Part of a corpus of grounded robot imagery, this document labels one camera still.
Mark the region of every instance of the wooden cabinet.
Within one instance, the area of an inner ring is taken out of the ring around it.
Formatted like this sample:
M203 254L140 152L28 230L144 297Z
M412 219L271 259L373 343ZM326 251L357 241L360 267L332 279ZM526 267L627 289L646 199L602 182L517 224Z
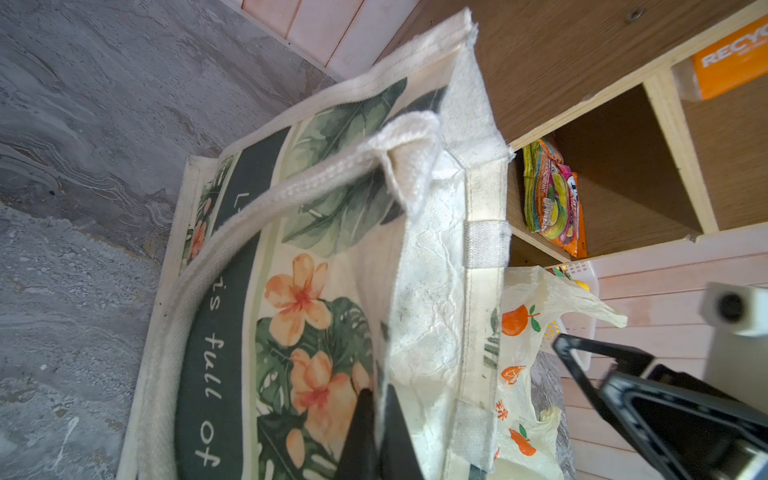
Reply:
M579 173L590 257L768 221L768 78L689 103L671 71L768 14L768 1L422 0L388 50L465 6L505 140L520 149L555 132ZM521 167L520 154L508 172L511 265L570 261L525 226Z

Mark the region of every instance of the wooden shelf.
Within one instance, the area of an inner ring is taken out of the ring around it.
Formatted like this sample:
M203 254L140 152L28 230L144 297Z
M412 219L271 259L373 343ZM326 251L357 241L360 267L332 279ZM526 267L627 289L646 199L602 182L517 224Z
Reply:
M565 163L578 174L589 257L700 233L696 213L642 86L557 129L555 142ZM522 155L513 163L508 217L524 227L521 174L517 176ZM537 233L529 235L564 253ZM522 260L541 261L525 251L521 255ZM522 261L515 255L513 260Z
M720 229L768 221L768 75L683 106Z
M509 266L552 266L563 260L550 257L520 237L512 237L509 249Z

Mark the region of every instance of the gray stone floor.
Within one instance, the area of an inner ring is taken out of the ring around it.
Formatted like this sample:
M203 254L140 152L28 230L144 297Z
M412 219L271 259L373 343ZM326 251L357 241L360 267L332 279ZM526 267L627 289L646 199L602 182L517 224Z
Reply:
M219 0L0 11L0 200L158 262L184 158L333 83Z
M0 478L112 478L160 267L0 205Z
M219 0L0 10L0 478L113 478L184 158L333 82Z

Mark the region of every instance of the orange flower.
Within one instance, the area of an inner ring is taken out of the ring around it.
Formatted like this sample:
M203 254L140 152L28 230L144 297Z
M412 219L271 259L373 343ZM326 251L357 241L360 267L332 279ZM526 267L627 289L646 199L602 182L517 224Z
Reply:
M295 349L290 359L293 408L299 414L307 412L304 428L338 460L357 404L349 375L332 376L333 364L324 352L310 358L304 350Z
M205 243L205 230L207 230L207 228L208 222L203 222L202 220L198 220L197 225L194 226L192 246L190 247L190 260L197 257L197 254L203 249L203 243Z
M286 450L288 450L288 456L296 468L301 468L301 465L304 465L304 457L306 456L304 437L301 435L301 430L293 429L288 432Z
M315 270L312 257L301 253L293 259L293 276L275 275L266 282L264 298L283 309L270 322L270 333L280 345L296 345L304 333L304 322L319 330L330 326L331 312L317 300L327 275L328 263L321 263Z

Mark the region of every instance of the white fabric tag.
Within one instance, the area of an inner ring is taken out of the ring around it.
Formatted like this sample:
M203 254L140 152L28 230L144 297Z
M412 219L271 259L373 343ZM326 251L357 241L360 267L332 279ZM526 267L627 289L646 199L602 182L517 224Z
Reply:
M478 220L464 224L464 266L506 268L512 227L506 220Z
M496 438L493 411L456 401L451 451L485 472L493 468Z

